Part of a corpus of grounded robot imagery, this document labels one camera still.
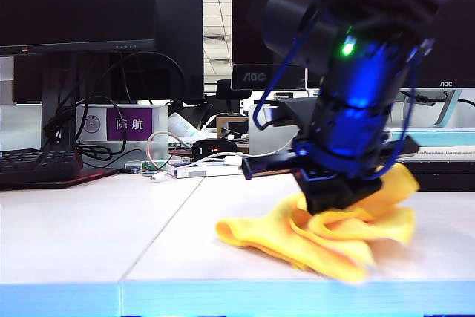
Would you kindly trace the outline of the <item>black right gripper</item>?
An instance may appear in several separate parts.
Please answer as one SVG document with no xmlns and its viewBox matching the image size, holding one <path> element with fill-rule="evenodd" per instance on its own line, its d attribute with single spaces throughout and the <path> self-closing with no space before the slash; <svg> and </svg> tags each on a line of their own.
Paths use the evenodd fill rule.
<svg viewBox="0 0 475 317">
<path fill-rule="evenodd" d="M 321 91 L 316 97 L 282 99 L 269 105 L 259 101 L 249 118 L 251 130 L 295 125 L 298 131 L 289 150 L 245 159 L 246 179 L 298 170 L 298 185 L 311 215 L 348 208 L 365 199 L 382 188 L 378 177 L 383 173 L 376 167 L 388 170 L 400 156 L 419 149 L 407 135 L 408 121 L 398 139 L 386 138 L 384 129 L 397 96 L 393 92 L 365 103 L 361 98 L 344 100 Z M 340 177 L 350 179 L 347 202 Z"/>
</svg>

